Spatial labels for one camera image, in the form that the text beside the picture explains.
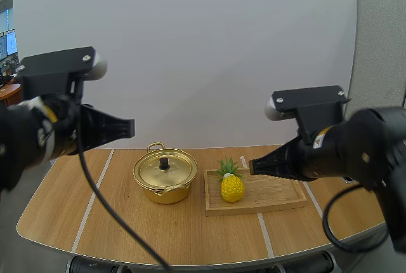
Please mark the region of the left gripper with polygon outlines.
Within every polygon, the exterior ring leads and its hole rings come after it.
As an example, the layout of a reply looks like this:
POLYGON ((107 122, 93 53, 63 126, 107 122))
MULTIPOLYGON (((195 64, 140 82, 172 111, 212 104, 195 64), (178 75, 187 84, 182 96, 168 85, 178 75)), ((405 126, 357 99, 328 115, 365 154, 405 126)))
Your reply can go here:
MULTIPOLYGON (((54 124, 57 156, 70 155, 77 150, 77 125, 80 106, 65 95, 56 97, 57 122, 54 124)), ((135 136, 135 120, 121 119, 90 105, 81 105, 81 142, 84 151, 123 138, 135 136)))

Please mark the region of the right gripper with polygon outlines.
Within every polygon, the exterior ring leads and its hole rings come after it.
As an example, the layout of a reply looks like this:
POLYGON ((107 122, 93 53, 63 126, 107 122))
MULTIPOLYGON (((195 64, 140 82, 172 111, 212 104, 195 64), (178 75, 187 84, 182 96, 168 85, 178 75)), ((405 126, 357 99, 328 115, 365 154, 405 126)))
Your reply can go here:
POLYGON ((294 138, 269 154, 250 160, 250 174, 313 181, 313 167, 307 150, 308 146, 300 138, 294 138))

